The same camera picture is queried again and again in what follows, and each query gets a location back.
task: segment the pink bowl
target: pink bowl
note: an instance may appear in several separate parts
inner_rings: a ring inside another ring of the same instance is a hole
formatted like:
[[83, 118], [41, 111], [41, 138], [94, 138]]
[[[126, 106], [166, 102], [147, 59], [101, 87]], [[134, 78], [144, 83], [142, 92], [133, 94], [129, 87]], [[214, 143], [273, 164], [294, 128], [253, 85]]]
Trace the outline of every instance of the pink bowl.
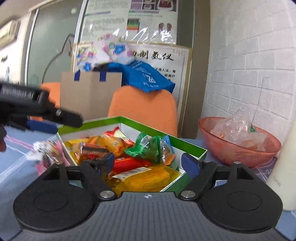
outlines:
[[209, 151], [221, 162], [232, 165], [234, 161], [240, 161], [247, 167], [255, 167], [269, 161], [281, 149], [279, 140], [259, 127], [255, 127], [256, 131], [267, 134], [264, 143], [265, 151], [250, 150], [213, 135], [211, 130], [222, 119], [224, 118], [206, 117], [198, 121], [200, 131]]

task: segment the white bottle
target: white bottle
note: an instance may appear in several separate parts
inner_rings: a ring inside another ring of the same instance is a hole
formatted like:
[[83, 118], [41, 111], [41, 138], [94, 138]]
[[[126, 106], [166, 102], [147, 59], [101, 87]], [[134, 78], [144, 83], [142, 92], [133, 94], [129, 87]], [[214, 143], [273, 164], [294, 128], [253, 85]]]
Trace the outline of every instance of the white bottle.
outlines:
[[279, 195], [284, 210], [296, 210], [296, 120], [266, 184]]

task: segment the table surface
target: table surface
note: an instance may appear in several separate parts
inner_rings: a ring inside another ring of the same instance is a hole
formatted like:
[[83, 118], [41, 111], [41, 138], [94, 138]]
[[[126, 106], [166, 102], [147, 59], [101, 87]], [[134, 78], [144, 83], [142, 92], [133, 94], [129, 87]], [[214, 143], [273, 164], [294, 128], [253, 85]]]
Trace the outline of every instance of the table surface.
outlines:
[[[7, 128], [5, 142], [7, 150], [0, 154], [0, 237], [8, 241], [15, 237], [21, 229], [14, 217], [12, 204], [14, 199], [22, 192], [38, 175], [34, 161], [26, 159], [26, 153], [33, 149], [36, 141], [53, 138], [50, 134], [31, 131], [19, 131]], [[202, 140], [185, 139], [192, 144], [207, 149]], [[208, 152], [207, 160], [221, 164]], [[252, 171], [266, 181], [274, 166], [275, 159], [253, 168]], [[276, 229], [289, 240], [296, 238], [296, 212], [283, 212]]]

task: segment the paper bag handle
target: paper bag handle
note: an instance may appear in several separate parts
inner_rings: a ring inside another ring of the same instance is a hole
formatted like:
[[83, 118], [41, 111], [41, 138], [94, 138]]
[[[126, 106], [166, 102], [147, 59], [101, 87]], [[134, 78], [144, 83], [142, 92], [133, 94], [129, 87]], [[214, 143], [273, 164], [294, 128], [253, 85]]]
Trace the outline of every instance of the paper bag handle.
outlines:
[[[106, 75], [107, 75], [107, 72], [104, 71], [104, 70], [101, 70], [100, 71], [100, 82], [106, 82]], [[79, 81], [80, 79], [80, 70], [77, 71], [74, 75], [74, 81]]]

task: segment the orange chair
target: orange chair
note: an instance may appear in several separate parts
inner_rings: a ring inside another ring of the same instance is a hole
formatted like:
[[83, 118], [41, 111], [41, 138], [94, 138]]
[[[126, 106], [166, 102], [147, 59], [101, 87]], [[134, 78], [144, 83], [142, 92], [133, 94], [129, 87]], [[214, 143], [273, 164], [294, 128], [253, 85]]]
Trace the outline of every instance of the orange chair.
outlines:
[[172, 136], [177, 136], [177, 108], [166, 90], [146, 93], [123, 86], [113, 94], [108, 117], [125, 116]]
[[[40, 86], [40, 89], [48, 91], [49, 101], [52, 103], [55, 103], [56, 108], [60, 107], [61, 83], [58, 83], [58, 82], [44, 83]], [[38, 116], [31, 116], [30, 119], [36, 120], [36, 121], [43, 121], [43, 118]]]

